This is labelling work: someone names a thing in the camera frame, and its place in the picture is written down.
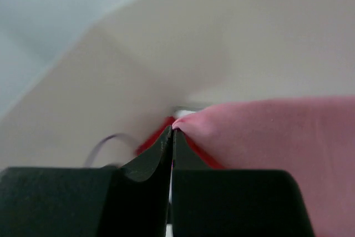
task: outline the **folded cloth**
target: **folded cloth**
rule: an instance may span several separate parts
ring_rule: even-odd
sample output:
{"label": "folded cloth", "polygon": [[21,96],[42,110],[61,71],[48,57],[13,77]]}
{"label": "folded cloth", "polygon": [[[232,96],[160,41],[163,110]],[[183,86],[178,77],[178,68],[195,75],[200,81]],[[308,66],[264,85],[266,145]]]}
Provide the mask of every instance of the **folded cloth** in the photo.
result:
{"label": "folded cloth", "polygon": [[173,128],[227,168],[288,171],[317,236],[355,236],[355,96],[219,104]]}

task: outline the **dark object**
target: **dark object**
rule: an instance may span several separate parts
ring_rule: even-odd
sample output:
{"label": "dark object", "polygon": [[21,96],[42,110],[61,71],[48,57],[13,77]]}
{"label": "dark object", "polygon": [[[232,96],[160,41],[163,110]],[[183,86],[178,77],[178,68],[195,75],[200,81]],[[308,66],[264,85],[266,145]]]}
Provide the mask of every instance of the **dark object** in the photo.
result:
{"label": "dark object", "polygon": [[291,176],[209,169],[170,127],[121,168],[3,171],[0,236],[164,236],[171,162],[175,237],[314,236]]}

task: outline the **pink cloth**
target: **pink cloth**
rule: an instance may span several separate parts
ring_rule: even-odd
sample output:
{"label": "pink cloth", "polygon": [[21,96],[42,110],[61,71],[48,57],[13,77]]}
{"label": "pink cloth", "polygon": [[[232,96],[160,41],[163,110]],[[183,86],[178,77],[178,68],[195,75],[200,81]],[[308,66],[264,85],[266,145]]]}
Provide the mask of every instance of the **pink cloth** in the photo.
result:
{"label": "pink cloth", "polygon": [[355,96],[219,104],[173,128],[228,168],[288,171],[317,236],[355,236]]}

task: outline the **red object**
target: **red object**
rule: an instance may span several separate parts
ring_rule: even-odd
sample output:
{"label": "red object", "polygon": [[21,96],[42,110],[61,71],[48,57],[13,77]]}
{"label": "red object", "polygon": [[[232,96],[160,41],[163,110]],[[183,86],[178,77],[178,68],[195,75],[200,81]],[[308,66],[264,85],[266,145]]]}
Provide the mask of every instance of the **red object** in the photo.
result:
{"label": "red object", "polygon": [[[148,148],[150,148],[157,138],[160,136],[160,134],[164,131],[164,129],[172,125],[173,122],[175,121],[174,117],[167,117],[164,121],[164,123],[160,126],[160,128],[155,131],[142,145],[138,147],[138,149],[135,151],[136,155],[140,155],[144,151],[146,151]],[[191,147],[191,149],[211,168],[214,169],[224,169],[224,167],[218,163],[213,157],[211,157],[208,153],[206,153],[204,150],[202,150],[200,147],[198,147],[194,141],[192,141],[188,136],[186,136],[186,141]]]}

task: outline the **pink fabric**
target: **pink fabric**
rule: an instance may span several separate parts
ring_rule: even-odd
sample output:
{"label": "pink fabric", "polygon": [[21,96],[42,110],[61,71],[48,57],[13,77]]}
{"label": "pink fabric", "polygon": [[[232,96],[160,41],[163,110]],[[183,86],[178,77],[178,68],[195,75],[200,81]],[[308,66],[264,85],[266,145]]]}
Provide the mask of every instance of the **pink fabric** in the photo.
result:
{"label": "pink fabric", "polygon": [[317,236],[355,236],[355,96],[220,104],[173,128],[228,168],[288,171]]}

